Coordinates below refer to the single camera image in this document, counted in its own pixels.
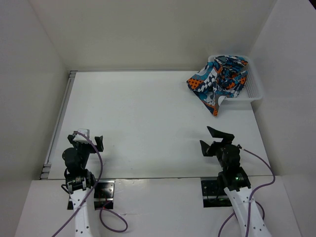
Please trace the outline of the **colourful patterned shorts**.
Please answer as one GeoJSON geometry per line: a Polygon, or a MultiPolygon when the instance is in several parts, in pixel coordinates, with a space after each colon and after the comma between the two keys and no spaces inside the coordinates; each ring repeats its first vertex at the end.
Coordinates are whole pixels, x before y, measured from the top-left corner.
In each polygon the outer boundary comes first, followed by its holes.
{"type": "Polygon", "coordinates": [[[188,89],[216,117],[223,100],[238,97],[244,89],[248,76],[245,69],[247,65],[248,61],[243,57],[216,56],[186,81],[188,89]]]}

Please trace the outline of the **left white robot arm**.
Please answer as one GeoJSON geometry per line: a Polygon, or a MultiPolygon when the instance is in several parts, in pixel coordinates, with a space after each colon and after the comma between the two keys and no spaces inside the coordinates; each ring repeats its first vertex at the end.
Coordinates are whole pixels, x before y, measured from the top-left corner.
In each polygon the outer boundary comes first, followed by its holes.
{"type": "Polygon", "coordinates": [[[91,145],[88,129],[79,129],[68,136],[72,147],[62,153],[66,170],[66,188],[73,204],[75,236],[99,237],[99,224],[95,213],[93,197],[99,186],[95,176],[86,168],[90,154],[103,151],[103,137],[95,137],[91,145]]]}

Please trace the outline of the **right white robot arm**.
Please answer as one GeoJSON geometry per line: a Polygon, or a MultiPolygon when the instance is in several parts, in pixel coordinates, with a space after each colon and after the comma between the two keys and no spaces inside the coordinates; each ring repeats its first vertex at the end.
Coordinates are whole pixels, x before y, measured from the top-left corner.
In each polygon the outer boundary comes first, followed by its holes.
{"type": "Polygon", "coordinates": [[[226,194],[233,207],[233,214],[238,220],[243,237],[270,237],[272,234],[267,229],[263,212],[260,212],[254,198],[256,189],[252,189],[250,180],[240,164],[240,145],[234,145],[234,135],[207,127],[214,141],[207,144],[200,141],[204,157],[216,157],[222,171],[217,176],[217,190],[215,201],[220,193],[226,194]]]}

